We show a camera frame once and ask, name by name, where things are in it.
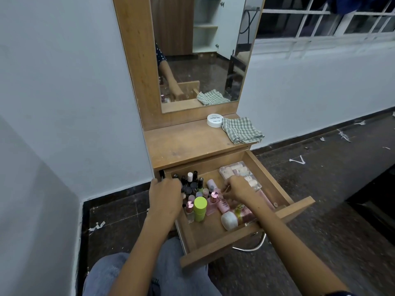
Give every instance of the mirror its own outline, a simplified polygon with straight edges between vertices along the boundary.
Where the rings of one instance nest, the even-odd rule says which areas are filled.
[[[263,0],[151,0],[162,113],[239,100]]]

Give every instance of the hand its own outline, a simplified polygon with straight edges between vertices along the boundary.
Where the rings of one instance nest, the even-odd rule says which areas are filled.
[[[243,176],[231,176],[226,179],[222,195],[225,199],[233,199],[242,204],[245,204],[246,199],[256,196],[254,189]]]
[[[176,101],[185,99],[185,94],[182,92],[175,79],[169,80],[169,89],[170,92],[175,96]]]
[[[179,179],[157,179],[151,181],[149,188],[150,208],[146,220],[154,221],[167,235],[182,208],[181,182]]]

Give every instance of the open drawer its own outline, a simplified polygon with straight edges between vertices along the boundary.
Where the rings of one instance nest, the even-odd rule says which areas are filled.
[[[212,156],[210,158],[185,163],[176,167],[165,169],[165,177],[171,178],[173,173],[180,177],[188,172],[197,170],[199,177],[206,182],[213,179],[219,188],[224,185],[224,179],[219,168],[225,165],[244,161],[244,164],[254,174],[262,185],[262,191],[272,203],[277,203],[276,215],[284,222],[288,222],[299,215],[305,208],[314,203],[312,197],[294,202],[281,188],[276,180],[269,174],[254,154],[248,150],[235,150],[233,152]],[[180,259],[183,269],[194,269],[223,256],[240,240],[244,240],[257,232],[263,231],[257,222],[242,224],[232,231],[226,231],[221,223],[221,212],[205,216],[202,222],[188,223],[184,210],[176,220],[176,227],[180,235],[181,244],[185,253]]]

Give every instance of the jeans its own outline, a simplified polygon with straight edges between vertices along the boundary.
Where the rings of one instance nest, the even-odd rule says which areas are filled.
[[[221,295],[207,274],[207,265],[188,275],[182,273],[180,258],[183,255],[179,238],[169,239],[162,245],[149,295]],[[128,257],[128,253],[116,253],[98,260],[86,277],[82,296],[107,296]]]

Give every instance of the white bottle cap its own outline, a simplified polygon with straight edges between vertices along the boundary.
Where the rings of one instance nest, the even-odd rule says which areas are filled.
[[[192,182],[194,174],[192,172],[188,172],[188,182]]]
[[[210,114],[209,116],[207,116],[207,124],[213,128],[220,128],[222,125],[222,119],[222,115],[216,113]]]
[[[226,230],[232,230],[239,226],[236,215],[230,211],[221,216],[221,222]]]

